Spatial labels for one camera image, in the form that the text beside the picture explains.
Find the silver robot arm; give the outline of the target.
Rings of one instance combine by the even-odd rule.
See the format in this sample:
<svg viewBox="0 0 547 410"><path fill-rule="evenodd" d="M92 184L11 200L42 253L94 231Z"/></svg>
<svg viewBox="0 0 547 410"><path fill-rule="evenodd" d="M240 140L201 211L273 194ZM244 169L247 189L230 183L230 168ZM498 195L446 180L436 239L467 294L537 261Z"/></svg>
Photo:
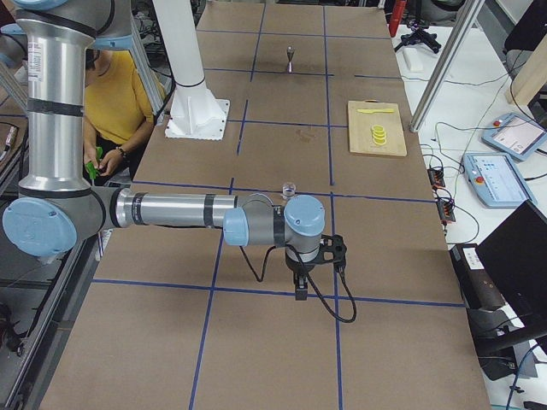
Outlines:
<svg viewBox="0 0 547 410"><path fill-rule="evenodd" d="M111 227L220 229L232 246L282 248L296 297L306 298L315 287L310 271L326 249L325 210L316 198L276 205L262 194L154 195L85 180L85 52L121 47L132 31L128 1L19 1L16 20L27 37L29 171L3 213L11 243L46 257Z"/></svg>

